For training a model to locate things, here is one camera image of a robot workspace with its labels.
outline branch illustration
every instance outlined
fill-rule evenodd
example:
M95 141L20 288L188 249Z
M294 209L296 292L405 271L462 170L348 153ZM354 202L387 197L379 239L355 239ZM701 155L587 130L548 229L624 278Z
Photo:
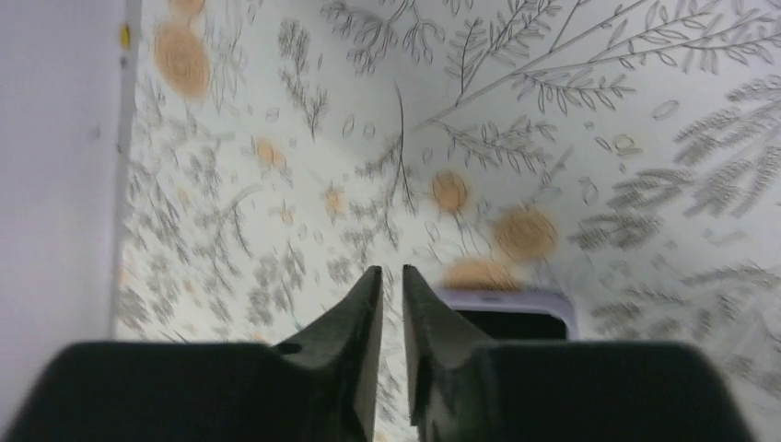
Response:
M730 59L733 59L735 61L738 61L742 63L743 53L746 52L747 54L755 54L758 55L760 58L763 58L767 63L772 63L772 57L769 55L769 52L764 50L762 48L761 44L763 43L773 43L776 46L781 46L781 29L778 29L775 31L774 34L768 35L766 30L764 28L759 27L758 33L760 35L759 38L751 37L750 39L746 41L739 41L741 37L744 37L746 35L749 35L746 33L747 28L752 23L770 23L774 21L771 17L768 17L767 15L762 15L759 17L755 17L757 11L756 9L753 9L742 16L738 18L738 20L730 27L722 30L714 30L713 28L718 24L718 20L712 21L712 23L708 26L702 25L699 22L696 22L693 19L687 19L684 21L681 18L682 9L679 7L678 10L676 10L676 18L681 18L681 23L684 24L684 26L691 26L693 28L700 29L701 26L704 27L704 35L701 38L693 39L693 40L687 40L683 42L678 42L674 44L669 44L667 46L663 46L660 48L653 48L653 49L647 49L643 51L635 51L634 53L628 53L624 55L616 55L612 57L604 57L593 61L586 61L582 63L575 63L575 64L565 64L565 65L559 65L559 66L552 66L552 67L546 67L543 69L533 70L533 68L541 64L542 62L547 61L551 57L557 55L562 50L572 46L573 44L582 41L590 34L598 31L599 29L608 29L612 27L613 23L617 23L619 20L624 19L624 16L628 15L630 12L637 10L640 6L645 5L649 2L649 0L637 0L634 3L632 3L629 6L619 6L616 8L616 10L607 18L602 20L601 22L595 24L589 29L586 29L579 34L577 34L575 37L569 39L568 41L565 41L561 44L557 44L555 48L552 47L552 49L549 52L544 53L543 55L535 58L534 60L531 60L530 62L524 64L523 66L515 69L514 71L510 72L509 74L506 74L504 76L499 77L497 80L489 83L488 85L466 95L464 94L457 103L453 104L450 107L445 108L444 110L441 110L440 112L437 112L435 115L425 119L424 121L421 121L417 124L414 124L411 128L412 131L418 131L424 127L427 127L428 125L442 121L443 118L450 115L452 112L454 112L457 108L464 106L474 100L477 100L478 98L482 97L483 95L487 94L488 92L494 90L496 87L504 85L507 81L512 79L517 79L522 74L551 74L553 72L558 71L573 71L576 69L584 69L589 68L595 65L599 64L607 64L612 62L619 62L621 65L623 65L625 68L633 70L635 67L628 61L632 58L640 58L641 64L645 63L646 57L650 54L655 54L661 62L664 64L670 65L670 66L678 66L679 63L672 58L672 56L668 53L669 51L676 50L676 49L689 49L690 52L694 51L700 51L702 53L705 53L704 57L706 57L706 61L709 64L708 69L710 69L712 72L717 72L717 64L715 62L714 54L716 53L724 53L727 57ZM652 22L653 18L656 16L657 7L659 6L659 2L656 2L652 7L649 9L647 14L647 28L652 28ZM699 7L697 7L696 4L690 3L689 4L689 12L690 16L694 15L705 15L710 14L710 12L715 7L714 2L709 2L706 4L703 4ZM668 17L662 17L662 21L670 21ZM620 31L618 34L614 31L614 38L617 40L620 38L620 33L623 32L625 29L625 22L622 21L622 23L619 25ZM661 41L665 42L668 41L669 38L673 38L677 36L678 31L675 31L674 34L666 32L668 29L664 29L662 27L657 27L655 31L659 33L660 31L664 31L663 33L667 33L667 37L662 37L661 35L657 39L651 39L652 41ZM726 39L728 35L731 35L731 38L734 40L729 45L724 46L714 46L714 47L706 47L706 46L699 46L700 43L708 44L710 41L712 41L715 38L720 38L722 40ZM639 38L638 36L645 37L645 41L649 40L649 35L647 34L647 30L644 30L637 35L631 37L630 39L627 39L627 44L630 42L631 39ZM687 66L688 63L690 63L691 60L684 60L681 63L682 67Z
M517 173L521 173L520 164L525 164L526 169L532 173L537 173L540 166L544 167L545 162L551 157L545 154L531 137L539 134L555 141L552 132L556 131L554 125L546 122L532 124L525 115L503 132L499 132L492 122L466 130L457 129L443 122L436 122L435 125L444 129L450 137L448 158L453 156L456 148L461 148L465 152L466 167L469 167L473 158L476 158L484 169L488 166L499 168L506 161ZM480 134L472 134L478 127L481 129Z
M293 69L280 69L279 77L293 101L293 107L304 112L312 141L315 141L315 133L328 111L328 92L320 86L312 91L309 82L302 79L308 66L309 41L309 32L297 20L286 18L282 21L277 38L279 55L283 60L291 61Z
M569 73L549 75L547 72L533 75L519 74L519 79L513 83L512 87L523 86L518 93L518 100L523 99L533 89L537 89L537 107L540 112L545 113L546 101L553 103L555 100L564 115L567 115L567 103L579 108L585 104L592 111L595 111L597 109L596 103L601 102L605 107L615 111L615 105L608 97L608 93L612 93L618 99L623 99L624 94L635 92L633 87L622 86L626 79L624 74L615 77L610 83L603 76L597 83L593 78L588 78L591 71L591 68L583 69L573 76ZM565 85L555 84L556 81L568 78L569 81Z
M400 187L404 206L412 213L417 212L416 200L409 183L409 168L404 164L405 122L402 92L397 84L394 84L394 87L401 119L399 135L389 140L385 153L379 159L367 163L362 169L356 171L359 176L374 179L383 177L388 169L392 169L393 180L390 186L383 189L370 203L351 204L353 215L358 218L368 217L376 221L375 225L358 230L346 230L343 233L343 240L355 250L355 261L361 269L368 262L369 249L374 245L377 235L383 235L394 249L399 248L399 233L391 221L391 210Z
M561 52L563 49L566 49L567 47L571 46L572 44L575 44L577 41L580 41L580 40L586 38L588 35L590 35L594 31L599 30L600 27L603 24L608 23L608 22L610 22L612 20L617 19L618 17L622 17L622 16L628 14L629 12L631 12L634 9L638 8L639 6L643 5L647 1L648 0L637 0L636 2L631 4L630 6L627 6L627 7L623 8L623 9L621 9L618 13L613 14L611 17L608 17L608 18L604 19L602 22L592 26L589 29L584 30L583 32L581 32L579 34L577 34L575 37L573 37L569 41L566 41L565 43L562 43L561 45L557 46L556 49L554 49L553 51L547 52L547 53L545 53L545 54L535 58L534 60L524 64L523 66L519 67L515 71L512 71L509 74L506 74L504 76L499 77L497 80L494 80L490 84L488 84L488 85L486 85L484 87L481 87L480 89L474 91L473 93L471 93L469 95L466 95L466 96L462 97L461 100L457 104L454 104L454 105L452 105L452 106L450 106L448 108L445 108L444 110L441 110L440 112L436 113L435 115L432 115L431 117L425 119L424 121L419 122L419 123L413 125L412 128L411 128L411 131L417 132L417 131L427 127L428 125L430 125L430 124L432 124L434 122L442 120L443 118L445 118L448 115L450 115L451 113L453 113L459 107L464 106L464 105L466 105L468 103L471 103L471 102L477 100L478 98L482 97L483 95L487 94L488 92L494 90L496 87L499 87L499 86L505 84L507 81L515 78L518 74L523 74L523 73L529 71L533 66L544 62L545 60L547 60L551 56Z
M488 47L481 50L471 63L464 64L464 67L470 67L470 73L467 75L466 83L462 84L461 92L456 98L456 104L458 104L461 98L466 93L469 86L472 84L477 71L483 65L488 57L498 63L515 67L514 58L528 58L529 44L524 39L527 38L542 38L543 34L540 29L549 31L551 27L542 21L542 16L555 17L556 13L562 9L561 6L555 5L554 0L516 0L513 5L512 2L508 2L510 8L510 18L505 19L501 12L496 14L498 26L494 22L490 22L489 35L488 35ZM517 30L513 30L513 26L522 23Z
M377 14L357 6L349 6L343 0L332 1L321 9L321 15L333 24L333 33L343 40L353 36L354 49L347 53L347 59L353 62L358 75L374 74L377 63L385 58L389 47L399 42L399 33L394 25L404 15L411 15L413 25L405 32L402 48L409 52L418 64L421 58L431 64L434 50L431 48L426 32L441 42L445 41L445 30L435 21L422 18L415 4L416 0L402 0L396 12L387 20Z

